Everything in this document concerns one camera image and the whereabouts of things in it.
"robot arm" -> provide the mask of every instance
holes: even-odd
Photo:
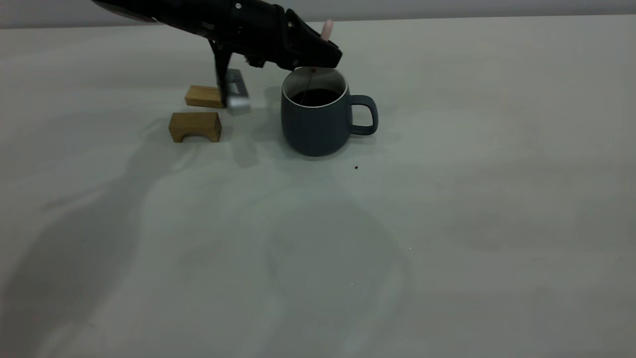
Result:
[[[119,15],[162,22],[207,38],[214,51],[223,102],[232,53],[254,67],[266,61],[293,71],[297,67],[335,68],[342,52],[289,9],[260,0],[93,0]]]

